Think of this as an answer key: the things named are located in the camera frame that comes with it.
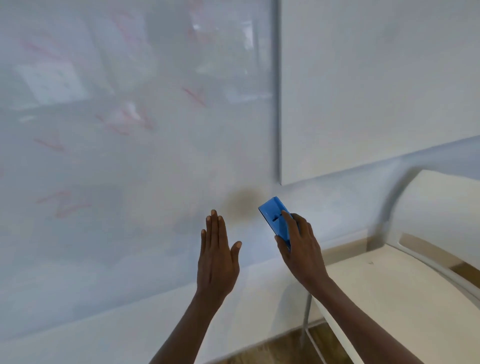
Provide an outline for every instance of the blue eraser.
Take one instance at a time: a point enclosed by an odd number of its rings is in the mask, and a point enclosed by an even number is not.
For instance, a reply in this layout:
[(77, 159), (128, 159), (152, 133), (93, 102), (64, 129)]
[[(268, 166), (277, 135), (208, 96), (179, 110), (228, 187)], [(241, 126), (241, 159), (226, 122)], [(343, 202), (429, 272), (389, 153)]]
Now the blue eraser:
[(282, 210), (288, 212), (278, 197), (268, 200), (259, 208), (259, 211), (267, 220), (268, 225), (272, 228), (275, 235), (281, 237), (286, 243), (288, 250), (290, 250), (290, 235), (288, 233), (287, 222), (282, 216)]

